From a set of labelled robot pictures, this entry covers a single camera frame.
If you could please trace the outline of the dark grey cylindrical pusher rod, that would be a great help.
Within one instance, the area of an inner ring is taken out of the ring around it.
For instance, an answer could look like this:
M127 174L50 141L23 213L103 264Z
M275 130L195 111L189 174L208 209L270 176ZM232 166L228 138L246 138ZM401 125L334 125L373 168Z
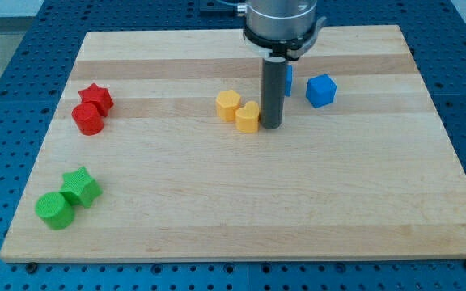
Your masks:
M263 60L261 76L261 125L276 129L282 123L286 89L287 61Z

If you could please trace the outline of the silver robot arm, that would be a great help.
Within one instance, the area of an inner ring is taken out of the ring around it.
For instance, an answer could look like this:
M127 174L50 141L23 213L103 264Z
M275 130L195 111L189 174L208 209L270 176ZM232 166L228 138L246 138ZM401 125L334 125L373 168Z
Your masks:
M315 44L327 18L316 14L316 0L247 0L236 5L245 18L245 44L262 58L260 122L282 124L288 65Z

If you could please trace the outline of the black tool clamp flange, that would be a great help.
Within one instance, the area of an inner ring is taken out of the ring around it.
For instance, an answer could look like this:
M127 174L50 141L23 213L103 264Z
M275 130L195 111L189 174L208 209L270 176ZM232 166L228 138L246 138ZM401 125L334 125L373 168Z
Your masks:
M266 61L297 61L314 46L326 21L326 17L318 18L304 35L290 40L265 39L245 27L244 43Z

